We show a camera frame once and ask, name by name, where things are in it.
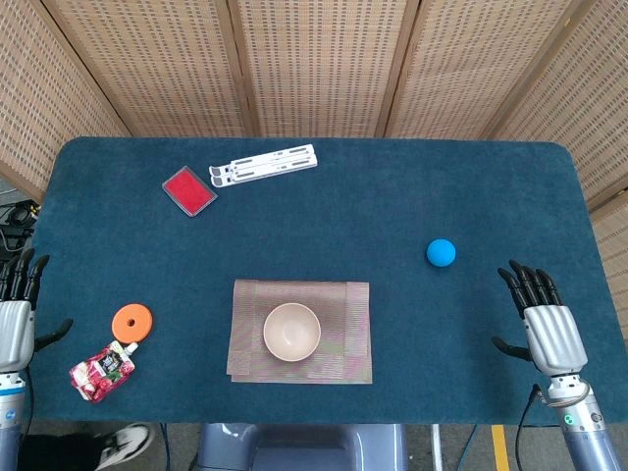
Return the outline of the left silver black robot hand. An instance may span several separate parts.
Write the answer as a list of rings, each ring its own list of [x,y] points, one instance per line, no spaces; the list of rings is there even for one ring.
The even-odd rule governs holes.
[[[74,323],[67,318],[52,333],[35,336],[41,277],[50,256],[30,266],[34,253],[29,248],[0,264],[0,374],[24,370],[36,352],[62,339]]]

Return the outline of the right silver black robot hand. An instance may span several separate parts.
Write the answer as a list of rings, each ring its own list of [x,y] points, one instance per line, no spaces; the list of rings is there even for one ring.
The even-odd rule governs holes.
[[[545,376],[577,375],[588,363],[577,324],[563,303],[555,282],[541,269],[511,260],[497,273],[508,287],[523,324],[527,345],[515,346],[500,337],[493,345],[503,354],[532,362]]]

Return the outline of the brown woven placemat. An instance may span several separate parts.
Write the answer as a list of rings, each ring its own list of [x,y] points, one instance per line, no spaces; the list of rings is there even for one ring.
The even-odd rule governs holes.
[[[362,282],[235,281],[227,374],[237,383],[370,385],[369,295]],[[322,329],[317,348],[297,362],[277,358],[263,340],[266,318],[286,303],[311,309]]]

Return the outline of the white bowl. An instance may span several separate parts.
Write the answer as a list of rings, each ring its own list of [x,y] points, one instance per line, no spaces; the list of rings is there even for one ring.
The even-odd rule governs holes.
[[[322,335],[316,314],[300,303],[274,308],[263,326],[263,341],[269,352],[284,362],[299,362],[313,354]]]

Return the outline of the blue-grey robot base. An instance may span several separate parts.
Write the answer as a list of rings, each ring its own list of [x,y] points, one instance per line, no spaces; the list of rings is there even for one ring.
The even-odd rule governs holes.
[[[189,471],[407,471],[400,424],[206,423]]]

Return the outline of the red drink pouch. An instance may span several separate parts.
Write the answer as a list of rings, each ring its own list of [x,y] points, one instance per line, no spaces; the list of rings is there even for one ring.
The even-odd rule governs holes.
[[[133,373],[135,366],[131,356],[137,348],[136,342],[122,345],[117,340],[112,341],[96,355],[70,369],[71,385],[84,400],[102,401]]]

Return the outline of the orange disc with hole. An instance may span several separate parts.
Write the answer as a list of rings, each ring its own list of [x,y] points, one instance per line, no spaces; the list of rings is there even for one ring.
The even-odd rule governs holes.
[[[121,343],[143,341],[152,329],[150,310],[139,303],[131,303],[120,308],[112,319],[112,334]]]

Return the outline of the blue ball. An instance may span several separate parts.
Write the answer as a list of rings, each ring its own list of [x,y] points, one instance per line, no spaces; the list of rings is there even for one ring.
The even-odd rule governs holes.
[[[446,238],[436,238],[428,244],[426,257],[429,263],[435,267],[448,267],[456,258],[455,245]]]

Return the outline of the black and white sneaker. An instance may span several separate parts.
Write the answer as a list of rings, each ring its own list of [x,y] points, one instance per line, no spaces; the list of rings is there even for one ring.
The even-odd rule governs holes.
[[[144,423],[132,423],[107,435],[95,471],[103,471],[136,458],[148,449],[153,437],[151,427]]]

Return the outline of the white table leg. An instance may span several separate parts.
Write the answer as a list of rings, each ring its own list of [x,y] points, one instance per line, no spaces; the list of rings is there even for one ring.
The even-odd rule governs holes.
[[[442,441],[439,424],[431,425],[431,454],[433,471],[444,471]]]

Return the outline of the blue felt table cover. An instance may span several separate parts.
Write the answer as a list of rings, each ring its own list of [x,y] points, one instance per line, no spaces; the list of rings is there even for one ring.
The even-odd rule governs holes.
[[[576,171],[548,142],[317,139],[318,166],[222,189],[188,217],[162,183],[183,166],[288,139],[79,137],[60,151],[33,243],[50,256],[36,329],[74,320],[31,362],[39,419],[248,423],[515,423],[540,379],[492,337],[526,336],[497,270],[553,278],[604,418],[628,421],[628,354]],[[426,257],[436,238],[455,261]],[[227,374],[237,279],[366,282],[369,386],[237,384]],[[98,403],[69,371],[146,306],[129,379]]]

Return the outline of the red ink pad clear case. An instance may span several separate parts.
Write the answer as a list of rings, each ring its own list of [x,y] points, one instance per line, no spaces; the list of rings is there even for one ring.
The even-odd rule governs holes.
[[[188,166],[176,171],[162,183],[162,188],[188,217],[197,216],[218,197]]]

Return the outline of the white folding stand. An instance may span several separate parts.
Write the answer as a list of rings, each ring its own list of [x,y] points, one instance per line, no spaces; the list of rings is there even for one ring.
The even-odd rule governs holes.
[[[223,166],[210,166],[210,181],[216,188],[248,183],[318,166],[312,144],[244,157]]]

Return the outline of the woven bamboo folding screen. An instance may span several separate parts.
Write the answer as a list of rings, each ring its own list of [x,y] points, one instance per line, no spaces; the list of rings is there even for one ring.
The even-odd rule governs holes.
[[[554,141],[628,312],[628,0],[0,0],[0,179],[82,135]]]

